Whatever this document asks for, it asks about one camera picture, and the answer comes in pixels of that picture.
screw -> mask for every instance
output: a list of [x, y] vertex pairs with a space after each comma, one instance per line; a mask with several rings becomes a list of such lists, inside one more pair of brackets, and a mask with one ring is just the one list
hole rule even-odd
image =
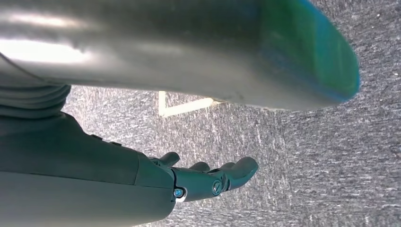
[[215, 196], [220, 195], [220, 194], [221, 194], [221, 191], [223, 190], [222, 187], [223, 187], [223, 185], [222, 185], [221, 181], [220, 181], [220, 180], [215, 180], [215, 181], [213, 182], [213, 186], [212, 186], [212, 193], [213, 193], [213, 195], [215, 195]]
[[184, 190], [176, 188], [174, 189], [174, 197], [180, 198], [184, 195]]

floor marking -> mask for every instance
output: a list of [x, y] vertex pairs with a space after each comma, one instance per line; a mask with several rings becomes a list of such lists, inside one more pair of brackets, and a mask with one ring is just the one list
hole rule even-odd
[[213, 98], [203, 98], [193, 102], [167, 107], [166, 105], [166, 92], [159, 91], [159, 115], [162, 117], [169, 117], [178, 114], [184, 114], [187, 112], [208, 108], [214, 105], [221, 104]]

robotic arm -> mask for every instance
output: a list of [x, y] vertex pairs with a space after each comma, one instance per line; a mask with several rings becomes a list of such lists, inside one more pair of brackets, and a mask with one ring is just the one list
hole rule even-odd
[[165, 218], [176, 202], [243, 186], [258, 165], [245, 157], [210, 170], [85, 134], [65, 113], [0, 118], [0, 223], [4, 227], [131, 227]]

blue screw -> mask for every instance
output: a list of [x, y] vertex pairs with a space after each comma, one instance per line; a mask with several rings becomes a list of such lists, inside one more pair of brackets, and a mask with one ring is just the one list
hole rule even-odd
[[184, 195], [184, 190], [179, 189], [179, 188], [174, 189], [174, 196], [175, 196], [176, 198], [180, 198], [180, 197], [182, 197], [183, 195]]

green tip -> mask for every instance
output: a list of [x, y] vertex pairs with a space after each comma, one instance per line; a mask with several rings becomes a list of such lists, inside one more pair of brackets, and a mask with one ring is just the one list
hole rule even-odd
[[265, 0], [262, 50], [300, 80], [341, 101], [359, 89], [357, 57], [333, 24], [307, 0]]

